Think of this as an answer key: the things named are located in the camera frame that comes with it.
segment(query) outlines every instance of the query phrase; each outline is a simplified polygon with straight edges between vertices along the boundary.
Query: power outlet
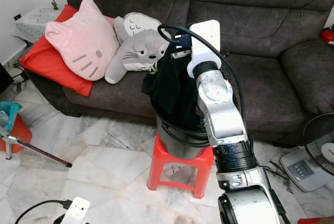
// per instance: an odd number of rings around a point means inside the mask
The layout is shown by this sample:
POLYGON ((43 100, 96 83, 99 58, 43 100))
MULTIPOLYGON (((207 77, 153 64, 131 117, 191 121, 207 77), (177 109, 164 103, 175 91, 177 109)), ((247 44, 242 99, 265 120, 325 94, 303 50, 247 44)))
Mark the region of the power outlet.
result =
POLYGON ((18 20, 19 18, 21 18, 22 16, 21 16, 21 14, 18 14, 18 15, 16 15, 15 17, 14 17, 14 19, 15 20, 18 20))

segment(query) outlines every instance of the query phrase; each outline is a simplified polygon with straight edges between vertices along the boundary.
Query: power cord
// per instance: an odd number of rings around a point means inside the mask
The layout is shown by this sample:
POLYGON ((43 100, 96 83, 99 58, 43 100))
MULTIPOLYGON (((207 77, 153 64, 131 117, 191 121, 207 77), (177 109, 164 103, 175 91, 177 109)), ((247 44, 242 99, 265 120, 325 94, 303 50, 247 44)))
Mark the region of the power cord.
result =
POLYGON ((15 221, 15 224, 18 224, 19 221, 23 218, 24 215, 26 215, 28 212, 32 211, 34 208, 38 207, 38 206, 41 206, 43 204, 46 204, 46 203, 59 203, 63 206, 64 209, 68 209, 70 207, 70 205, 72 204, 72 201, 67 199, 65 201, 60 201, 58 199, 51 199, 51 200, 48 200, 48 201, 43 201, 43 202, 39 202, 37 203, 36 205, 33 205, 32 207, 28 208, 26 211, 24 211, 20 216, 19 218, 17 218, 17 220, 15 221))
POLYGON ((22 91, 22 84, 29 79, 28 75, 26 74, 26 71, 21 67, 20 63, 17 61, 16 63, 13 64, 13 67, 14 68, 17 68, 17 69, 20 69, 21 70, 21 73, 17 74, 17 75, 14 75, 12 76, 12 79, 18 77, 18 76, 21 76, 23 78, 23 81, 20 81, 20 82, 13 82, 12 84, 13 85, 16 85, 16 91, 17 92, 21 92, 22 91))

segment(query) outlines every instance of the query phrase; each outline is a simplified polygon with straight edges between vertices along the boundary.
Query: gray sofa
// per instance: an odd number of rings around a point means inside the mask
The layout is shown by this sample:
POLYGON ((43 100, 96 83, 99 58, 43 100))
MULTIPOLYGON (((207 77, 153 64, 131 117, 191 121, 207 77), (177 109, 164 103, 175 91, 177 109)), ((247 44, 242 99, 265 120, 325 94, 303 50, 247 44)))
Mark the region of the gray sofa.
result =
MULTIPOLYGON (((255 139, 301 145, 305 123, 334 112, 334 54, 318 37, 334 0, 94 1, 110 17, 137 11, 178 25, 218 20, 221 47, 231 53, 228 60, 240 77, 246 126, 255 139)), ((68 0, 75 8, 80 2, 68 0)), ((146 73, 130 72, 116 85, 95 81, 88 97, 27 73, 64 114, 154 123, 149 97, 140 91, 146 73)))

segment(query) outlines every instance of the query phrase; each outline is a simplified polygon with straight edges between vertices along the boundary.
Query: gray plush toy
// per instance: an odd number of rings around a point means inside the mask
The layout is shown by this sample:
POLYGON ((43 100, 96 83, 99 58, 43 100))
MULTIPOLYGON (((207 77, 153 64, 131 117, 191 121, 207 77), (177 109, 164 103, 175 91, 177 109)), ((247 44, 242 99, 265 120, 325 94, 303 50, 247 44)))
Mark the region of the gray plush toy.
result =
POLYGON ((165 54, 167 46, 168 41, 153 29, 134 34, 124 41, 110 61, 104 75, 105 80, 116 84, 127 71, 149 70, 165 54))
POLYGON ((114 20, 114 29, 117 40, 122 45, 128 38, 144 30, 153 29, 157 31, 160 21, 141 13, 129 13, 114 20))

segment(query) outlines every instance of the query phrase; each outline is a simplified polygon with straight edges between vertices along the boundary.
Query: red pillow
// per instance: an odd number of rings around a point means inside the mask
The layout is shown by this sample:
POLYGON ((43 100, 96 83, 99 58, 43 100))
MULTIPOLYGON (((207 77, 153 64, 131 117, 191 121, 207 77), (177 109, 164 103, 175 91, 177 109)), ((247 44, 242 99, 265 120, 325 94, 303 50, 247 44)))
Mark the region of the red pillow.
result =
MULTIPOLYGON (((77 11, 69 5, 65 5, 56 21, 66 21, 77 11)), ((44 35, 21 59, 21 64, 24 68, 70 88, 83 96, 88 96, 93 86, 92 81, 81 78, 65 65, 61 55, 44 35)))

